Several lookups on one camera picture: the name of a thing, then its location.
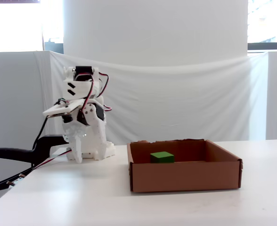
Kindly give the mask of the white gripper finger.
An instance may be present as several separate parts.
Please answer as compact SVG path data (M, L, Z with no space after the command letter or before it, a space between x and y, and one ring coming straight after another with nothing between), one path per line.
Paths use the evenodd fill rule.
M82 163L80 137L69 137L69 147L71 149L71 152L68 154L68 160L75 160L77 163Z
M103 124L95 124L91 125L91 129L93 132L93 139L96 148L95 160L103 160L106 155L106 131L105 126Z

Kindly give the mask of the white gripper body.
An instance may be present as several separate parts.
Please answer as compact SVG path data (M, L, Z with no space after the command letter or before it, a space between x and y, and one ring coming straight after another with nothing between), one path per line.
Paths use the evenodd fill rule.
M76 138L81 141L86 138L89 142L105 142L106 114L103 97L89 99L82 109L83 103L83 99L71 101L72 107L63 114L64 139L67 142L74 142Z

